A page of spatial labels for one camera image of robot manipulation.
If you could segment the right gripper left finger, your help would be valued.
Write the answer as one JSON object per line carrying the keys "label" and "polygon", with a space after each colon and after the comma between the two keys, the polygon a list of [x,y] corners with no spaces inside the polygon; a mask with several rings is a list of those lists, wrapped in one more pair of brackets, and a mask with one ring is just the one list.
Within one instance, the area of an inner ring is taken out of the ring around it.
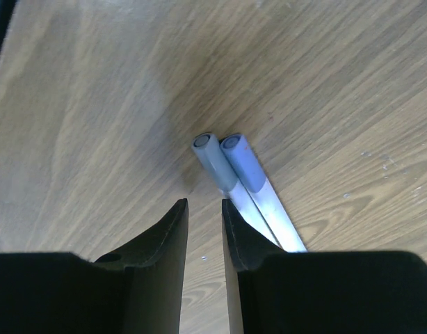
{"label": "right gripper left finger", "polygon": [[0,253],[0,333],[177,333],[188,202],[94,262]]}

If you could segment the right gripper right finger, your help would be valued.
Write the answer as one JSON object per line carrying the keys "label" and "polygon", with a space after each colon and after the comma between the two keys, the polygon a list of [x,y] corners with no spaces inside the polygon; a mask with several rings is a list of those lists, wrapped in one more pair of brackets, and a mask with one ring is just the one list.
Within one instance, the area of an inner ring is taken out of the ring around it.
{"label": "right gripper right finger", "polygon": [[232,333],[427,333],[427,264],[401,250],[288,253],[222,202]]}

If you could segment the lavender cap marker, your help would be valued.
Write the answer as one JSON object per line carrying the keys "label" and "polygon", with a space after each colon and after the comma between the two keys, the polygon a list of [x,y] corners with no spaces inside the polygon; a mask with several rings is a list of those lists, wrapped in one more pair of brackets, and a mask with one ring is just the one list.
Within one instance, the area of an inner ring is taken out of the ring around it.
{"label": "lavender cap marker", "polygon": [[232,134],[222,140],[220,148],[250,194],[276,242],[286,252],[306,252],[306,246],[246,137],[243,134]]}

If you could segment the grey cap marker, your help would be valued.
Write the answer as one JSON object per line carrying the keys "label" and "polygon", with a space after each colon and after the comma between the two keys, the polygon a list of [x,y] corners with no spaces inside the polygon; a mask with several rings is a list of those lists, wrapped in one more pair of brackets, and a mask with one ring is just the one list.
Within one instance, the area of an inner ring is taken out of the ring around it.
{"label": "grey cap marker", "polygon": [[200,134],[193,139],[191,147],[204,169],[213,178],[219,191],[226,199],[232,201],[245,222],[273,244],[279,246],[248,191],[223,154],[216,135],[213,133]]}

